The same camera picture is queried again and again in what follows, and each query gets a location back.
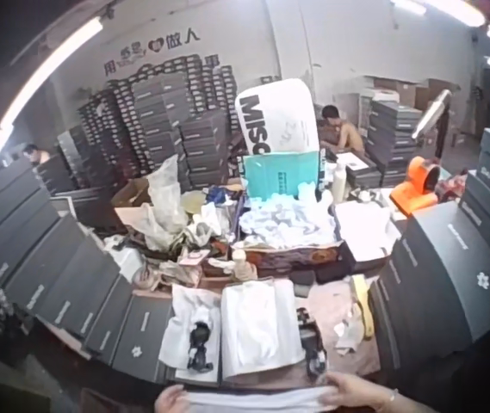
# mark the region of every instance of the shirtless man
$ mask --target shirtless man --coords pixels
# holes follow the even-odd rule
[[[338,142],[335,143],[321,141],[321,147],[330,149],[335,153],[344,148],[351,148],[360,153],[365,152],[362,137],[356,127],[340,118],[340,113],[336,106],[325,106],[321,115],[335,129],[338,137]]]

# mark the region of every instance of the white flower logo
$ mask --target white flower logo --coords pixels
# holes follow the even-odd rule
[[[489,277],[485,275],[484,273],[479,273],[478,274],[478,285],[485,290],[489,288]]]
[[[132,356],[133,357],[140,357],[141,355],[143,354],[143,352],[141,351],[141,347],[134,347],[132,348]]]

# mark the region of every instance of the yellow object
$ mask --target yellow object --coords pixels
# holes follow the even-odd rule
[[[375,324],[373,323],[373,314],[371,314],[369,309],[369,287],[367,286],[365,275],[352,275],[351,288],[356,295],[357,302],[362,307],[365,338],[372,338],[375,335]]]

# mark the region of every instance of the orange object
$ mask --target orange object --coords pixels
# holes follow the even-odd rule
[[[437,204],[434,193],[440,177],[440,167],[423,157],[415,157],[407,168],[407,180],[398,185],[390,199],[407,216],[419,209]]]

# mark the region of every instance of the wall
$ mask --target wall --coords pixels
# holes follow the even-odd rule
[[[337,103],[353,119],[357,97],[350,94],[372,86],[364,76],[412,82],[435,77],[461,86],[455,110],[462,119],[474,48],[470,30],[460,22],[435,9],[423,17],[412,15],[388,0],[266,1],[282,73],[311,71],[316,102]],[[307,41],[293,53],[297,32]]]
[[[167,36],[172,34],[180,35],[182,45],[170,49]],[[154,47],[162,43],[158,52],[148,48],[151,40],[157,41]],[[145,56],[132,55],[128,61],[135,63],[120,65],[121,55],[136,41]],[[114,20],[105,22],[104,30],[52,76],[66,125],[78,122],[75,109],[83,104],[78,88],[97,90],[109,79],[134,74],[145,63],[193,53],[203,58],[218,54],[223,65],[233,66],[239,89],[259,84],[261,76],[280,74],[264,0],[126,0],[115,9]],[[105,64],[111,61],[116,72],[106,76]]]

